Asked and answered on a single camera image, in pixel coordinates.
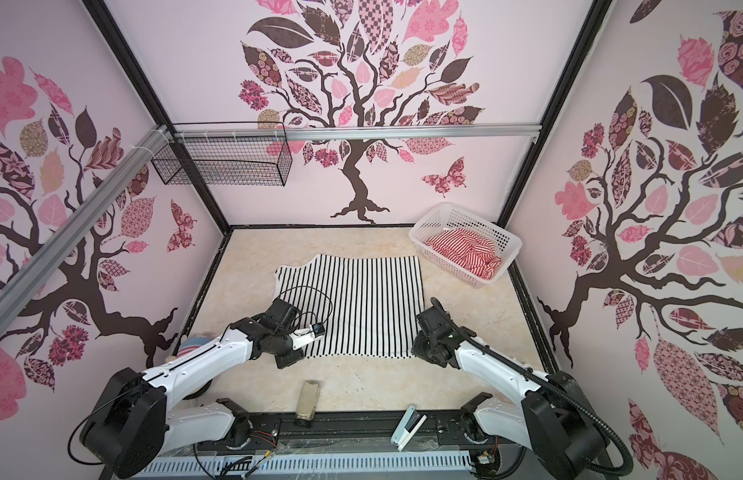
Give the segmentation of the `black white striped tank top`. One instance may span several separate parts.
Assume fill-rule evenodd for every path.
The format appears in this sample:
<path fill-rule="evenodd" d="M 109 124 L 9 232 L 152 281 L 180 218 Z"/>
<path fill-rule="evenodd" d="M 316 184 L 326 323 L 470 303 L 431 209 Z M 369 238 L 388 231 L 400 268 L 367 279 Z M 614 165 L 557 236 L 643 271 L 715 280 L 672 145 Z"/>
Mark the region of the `black white striped tank top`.
<path fill-rule="evenodd" d="M 318 254 L 303 266 L 279 267 L 275 294 L 302 314 L 296 324 L 321 323 L 326 334 L 307 358 L 413 356 L 423 311 L 421 263 L 415 256 L 343 258 Z"/>

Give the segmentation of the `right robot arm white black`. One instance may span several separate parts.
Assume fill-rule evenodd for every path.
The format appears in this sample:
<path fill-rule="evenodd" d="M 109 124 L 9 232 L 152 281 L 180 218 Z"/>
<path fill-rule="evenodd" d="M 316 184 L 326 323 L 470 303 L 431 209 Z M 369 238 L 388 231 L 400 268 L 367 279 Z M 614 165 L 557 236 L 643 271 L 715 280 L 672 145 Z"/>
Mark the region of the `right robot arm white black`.
<path fill-rule="evenodd" d="M 537 371 L 491 348 L 477 333 L 451 319 L 437 298 L 415 316 L 415 357 L 471 374 L 497 390 L 467 404 L 469 431 L 507 439 L 533 452 L 555 479 L 583 473 L 609 446 L 573 378 Z"/>

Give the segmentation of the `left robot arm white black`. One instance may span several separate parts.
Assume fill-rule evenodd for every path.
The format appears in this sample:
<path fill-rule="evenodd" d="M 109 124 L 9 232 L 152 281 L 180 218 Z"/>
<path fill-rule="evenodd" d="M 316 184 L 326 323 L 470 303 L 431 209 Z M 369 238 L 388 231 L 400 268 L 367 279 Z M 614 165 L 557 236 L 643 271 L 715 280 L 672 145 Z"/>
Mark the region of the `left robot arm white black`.
<path fill-rule="evenodd" d="M 124 368 L 108 381 L 72 437 L 120 479 L 135 476 L 169 451 L 203 442 L 240 449 L 254 431 L 250 414 L 229 398 L 179 409 L 216 377 L 270 354 L 281 368 L 303 359 L 326 333 L 323 323 L 296 324 L 301 311 L 275 299 L 269 309 L 230 324 L 221 335 L 160 366 Z"/>

